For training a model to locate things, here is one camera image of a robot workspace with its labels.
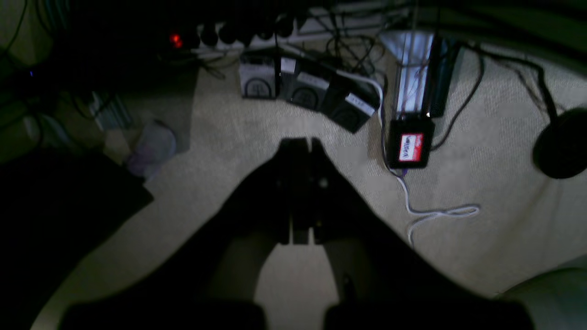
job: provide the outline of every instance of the beige carpet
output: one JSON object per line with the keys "label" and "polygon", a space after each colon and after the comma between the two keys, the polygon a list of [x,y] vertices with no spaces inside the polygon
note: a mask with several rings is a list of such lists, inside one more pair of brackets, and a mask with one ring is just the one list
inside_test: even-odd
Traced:
{"label": "beige carpet", "polygon": [[[444,120],[473,85],[476,63],[475,55],[462,56]],[[585,79],[545,66],[559,103],[587,103]],[[105,297],[154,270],[219,209],[240,180],[273,155],[284,137],[319,137],[373,210],[405,237],[414,218],[404,209],[400,186],[382,166],[376,118],[352,135],[282,101],[243,100],[236,66],[224,72],[226,80],[200,72],[190,149],[147,183],[156,201],[80,263],[34,329],[53,329],[69,304]],[[158,97],[152,106],[164,107],[162,100]],[[150,102],[141,104],[143,111],[160,111],[149,109]],[[532,146],[546,124],[515,75],[487,63],[480,90],[447,144],[432,154],[426,169],[406,178],[416,209],[482,206],[472,218],[427,223],[414,240],[416,250],[440,271],[486,297],[587,252],[587,173],[557,181],[531,163]],[[256,294],[270,329],[320,329],[326,308],[337,300],[320,246],[277,248]]]}

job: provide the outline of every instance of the round black object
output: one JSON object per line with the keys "label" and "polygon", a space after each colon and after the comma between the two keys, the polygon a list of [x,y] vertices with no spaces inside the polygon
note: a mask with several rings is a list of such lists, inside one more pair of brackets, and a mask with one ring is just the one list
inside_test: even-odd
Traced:
{"label": "round black object", "polygon": [[565,112],[555,126],[550,124],[540,133],[534,164],[547,176],[566,179],[587,168],[587,109]]}
{"label": "round black object", "polygon": [[287,16],[280,19],[277,24],[275,24],[275,33],[282,38],[287,38],[292,35],[294,32],[294,17]]}
{"label": "round black object", "polygon": [[216,34],[216,25],[214,23],[204,24],[204,30],[200,35],[202,43],[207,46],[216,46],[218,43],[218,35]]}
{"label": "round black object", "polygon": [[218,37],[222,42],[230,45],[237,41],[237,32],[232,24],[226,23],[220,30],[218,31]]}

